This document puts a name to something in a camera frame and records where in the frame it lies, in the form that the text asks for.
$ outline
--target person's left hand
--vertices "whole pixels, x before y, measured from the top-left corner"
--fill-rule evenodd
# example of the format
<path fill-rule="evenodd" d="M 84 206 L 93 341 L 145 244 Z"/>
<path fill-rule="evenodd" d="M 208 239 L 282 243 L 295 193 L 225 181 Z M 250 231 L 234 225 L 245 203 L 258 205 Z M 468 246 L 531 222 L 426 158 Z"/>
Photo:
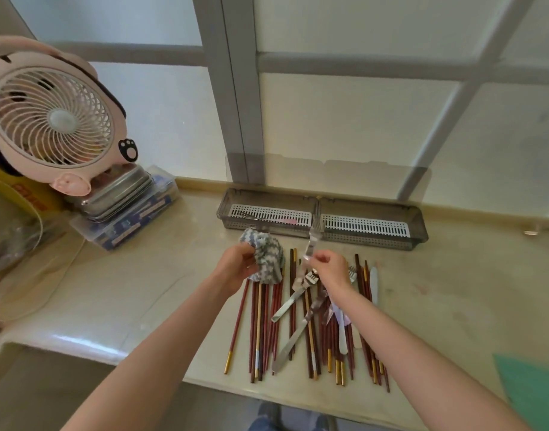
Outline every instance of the person's left hand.
<path fill-rule="evenodd" d="M 257 272 L 258 265 L 254 260 L 254 248 L 246 242 L 240 242 L 223 253 L 212 276 L 224 285 L 228 295 L 232 296 L 241 288 L 246 277 Z"/>

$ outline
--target fan center hub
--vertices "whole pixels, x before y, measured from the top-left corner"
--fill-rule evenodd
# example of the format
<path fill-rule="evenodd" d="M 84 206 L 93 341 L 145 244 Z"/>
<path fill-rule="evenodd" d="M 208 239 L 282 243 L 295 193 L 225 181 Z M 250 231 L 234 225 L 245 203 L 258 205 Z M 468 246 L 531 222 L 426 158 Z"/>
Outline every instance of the fan center hub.
<path fill-rule="evenodd" d="M 75 115 L 64 108 L 54 108 L 48 113 L 49 125 L 56 131 L 64 134 L 74 133 L 79 126 Z"/>

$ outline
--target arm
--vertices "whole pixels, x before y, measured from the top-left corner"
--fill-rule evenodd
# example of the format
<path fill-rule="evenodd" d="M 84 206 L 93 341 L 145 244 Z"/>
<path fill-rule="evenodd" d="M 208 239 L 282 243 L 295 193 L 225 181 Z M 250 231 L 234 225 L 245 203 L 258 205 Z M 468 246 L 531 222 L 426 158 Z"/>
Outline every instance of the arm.
<path fill-rule="evenodd" d="M 344 257 L 318 251 L 311 264 L 429 430 L 531 431 L 500 398 L 357 293 Z"/>
<path fill-rule="evenodd" d="M 253 254 L 249 244 L 226 250 L 213 273 L 120 362 L 63 431 L 154 428 L 223 304 L 258 270 Z"/>

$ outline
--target plastic storage box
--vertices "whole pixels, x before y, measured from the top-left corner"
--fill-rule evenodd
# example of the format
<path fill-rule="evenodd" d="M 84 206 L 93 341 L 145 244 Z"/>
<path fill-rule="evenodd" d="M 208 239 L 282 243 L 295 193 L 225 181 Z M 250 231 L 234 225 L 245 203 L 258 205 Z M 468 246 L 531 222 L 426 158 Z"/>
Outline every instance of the plastic storage box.
<path fill-rule="evenodd" d="M 316 203 L 313 196 L 228 189 L 216 215 L 225 228 L 308 238 Z"/>
<path fill-rule="evenodd" d="M 121 214 L 101 223 L 91 222 L 77 214 L 71 219 L 71 226 L 85 239 L 107 251 L 126 242 L 178 197 L 177 183 L 172 175 L 157 166 L 151 166 L 147 171 L 151 174 L 154 185 Z"/>
<path fill-rule="evenodd" d="M 404 251 L 428 240 L 418 207 L 322 198 L 320 213 L 325 240 Z"/>

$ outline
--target hand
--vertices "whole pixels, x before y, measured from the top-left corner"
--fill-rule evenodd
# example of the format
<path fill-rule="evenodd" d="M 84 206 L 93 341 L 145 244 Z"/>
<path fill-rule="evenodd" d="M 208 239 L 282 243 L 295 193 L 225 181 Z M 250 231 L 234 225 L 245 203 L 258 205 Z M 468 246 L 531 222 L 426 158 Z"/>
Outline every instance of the hand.
<path fill-rule="evenodd" d="M 310 259 L 310 265 L 318 271 L 332 301 L 340 305 L 343 291 L 353 290 L 350 285 L 348 262 L 340 254 L 323 249 L 315 251 Z"/>
<path fill-rule="evenodd" d="M 230 297 L 241 288 L 246 277 L 257 272 L 254 248 L 246 242 L 240 242 L 223 253 L 211 276 L 224 286 Z"/>

